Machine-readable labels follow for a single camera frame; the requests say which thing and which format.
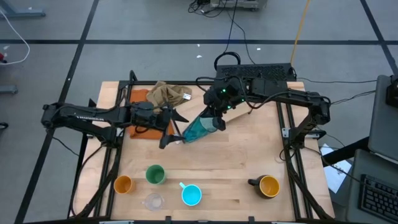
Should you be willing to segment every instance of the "mug handle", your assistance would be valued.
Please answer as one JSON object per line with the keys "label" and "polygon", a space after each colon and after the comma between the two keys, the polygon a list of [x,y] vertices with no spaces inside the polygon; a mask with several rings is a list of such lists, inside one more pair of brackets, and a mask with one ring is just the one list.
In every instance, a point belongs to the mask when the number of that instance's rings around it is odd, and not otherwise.
{"label": "mug handle", "polygon": [[249,179],[248,184],[255,186],[260,185],[260,182],[258,180]]}

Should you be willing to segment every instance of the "orange cloth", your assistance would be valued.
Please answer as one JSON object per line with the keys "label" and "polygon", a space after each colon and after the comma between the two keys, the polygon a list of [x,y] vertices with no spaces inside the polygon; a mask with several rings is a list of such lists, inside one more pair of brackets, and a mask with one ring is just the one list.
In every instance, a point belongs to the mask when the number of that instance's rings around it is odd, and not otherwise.
{"label": "orange cloth", "polygon": [[[130,102],[147,101],[147,94],[149,90],[132,90],[130,95]],[[138,131],[144,131],[146,128],[138,127]],[[130,133],[130,138],[135,139],[160,139],[162,137],[162,132],[154,129],[149,129],[148,131],[138,134],[136,133],[136,127],[130,126],[127,128]],[[169,124],[169,134],[174,134],[172,123]]]}

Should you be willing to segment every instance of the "wooden tabletop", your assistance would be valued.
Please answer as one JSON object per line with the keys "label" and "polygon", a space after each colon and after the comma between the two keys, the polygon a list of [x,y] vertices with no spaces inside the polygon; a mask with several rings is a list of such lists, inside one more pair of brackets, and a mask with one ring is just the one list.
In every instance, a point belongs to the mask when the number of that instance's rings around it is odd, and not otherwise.
{"label": "wooden tabletop", "polygon": [[[303,83],[288,83],[290,88],[303,90]],[[110,108],[114,105],[118,82],[103,82],[97,107]],[[193,99],[202,97],[196,86],[189,86]],[[138,89],[152,86],[134,86]],[[284,117],[286,126],[287,114]],[[308,114],[308,109],[293,106],[298,125]],[[308,139],[305,145],[318,149],[316,140]],[[89,139],[85,158],[100,146],[96,139]],[[256,221],[294,221],[286,165],[279,159],[282,139],[276,103],[270,102],[251,114],[231,120],[225,131],[212,133],[190,144],[170,143],[159,149],[156,140],[124,138],[119,175],[128,175],[137,183],[137,190],[130,195],[115,194],[111,218],[113,220],[213,220],[247,221],[254,216]],[[301,150],[305,176],[309,191],[327,214],[334,217],[322,161],[316,152]],[[93,156],[81,172],[74,200],[76,212],[83,209],[96,192],[104,160],[105,149]],[[164,167],[167,180],[162,185],[152,185],[145,179],[146,169],[152,164]],[[280,192],[273,199],[258,197],[248,179],[269,174],[280,183]],[[199,205],[186,206],[181,200],[178,183],[195,184],[202,190]],[[101,215],[105,214],[108,190],[103,196]],[[143,201],[151,193],[164,198],[162,210],[152,212]],[[302,194],[297,188],[301,216],[305,217]]]}

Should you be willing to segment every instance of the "gray floor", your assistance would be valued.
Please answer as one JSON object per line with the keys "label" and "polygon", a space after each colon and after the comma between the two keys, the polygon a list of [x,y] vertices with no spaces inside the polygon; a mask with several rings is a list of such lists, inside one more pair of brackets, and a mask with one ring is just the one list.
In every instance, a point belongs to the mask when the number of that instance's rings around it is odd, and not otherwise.
{"label": "gray floor", "polygon": [[[93,0],[61,1],[15,0],[16,6],[43,8],[47,17],[13,20],[26,39],[78,40],[90,13]],[[386,40],[398,40],[394,0],[367,0]],[[227,39],[230,19],[226,13],[205,18],[187,12],[188,1],[100,0],[88,39],[167,40]],[[236,22],[248,39],[292,40],[295,38],[305,0],[269,0],[259,12],[237,10]],[[18,39],[4,21],[0,21],[0,40]],[[232,39],[243,39],[235,27]],[[303,40],[377,40],[359,0],[317,0],[308,10]],[[42,105],[58,100],[76,45],[32,44],[29,58],[22,64],[0,67],[0,83],[16,84],[19,93],[0,95],[0,120],[10,124],[0,135],[0,222],[12,223],[24,196],[27,183],[44,141],[40,124]],[[256,63],[284,63],[290,60],[292,45],[249,45]],[[213,61],[225,44],[168,45],[85,45],[70,86],[67,102],[86,105],[98,97],[101,82],[125,80],[133,69],[140,80],[194,80],[214,76]],[[244,45],[229,49],[250,63]],[[390,45],[398,60],[398,46]],[[19,60],[26,52],[22,44],[0,44],[8,61]],[[223,58],[220,64],[232,64]],[[392,70],[379,45],[299,45],[294,65],[298,76],[312,80],[370,80]],[[319,91],[332,101],[373,90],[375,83],[318,84],[305,82],[307,90]],[[373,95],[331,107],[331,122],[324,126],[344,144],[368,135]],[[78,152],[81,134],[59,129],[55,136]],[[321,143],[340,147],[324,137]],[[68,199],[77,157],[57,142],[52,142],[25,222],[62,219],[67,215]],[[336,212],[341,216],[340,207]]]}

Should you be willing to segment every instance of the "green cup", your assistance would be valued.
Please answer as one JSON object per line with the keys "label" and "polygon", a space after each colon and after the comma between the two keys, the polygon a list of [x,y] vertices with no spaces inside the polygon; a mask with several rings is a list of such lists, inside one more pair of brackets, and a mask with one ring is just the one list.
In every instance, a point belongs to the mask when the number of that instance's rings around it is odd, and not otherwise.
{"label": "green cup", "polygon": [[160,165],[152,165],[148,167],[146,179],[151,184],[163,184],[166,180],[166,173]]}

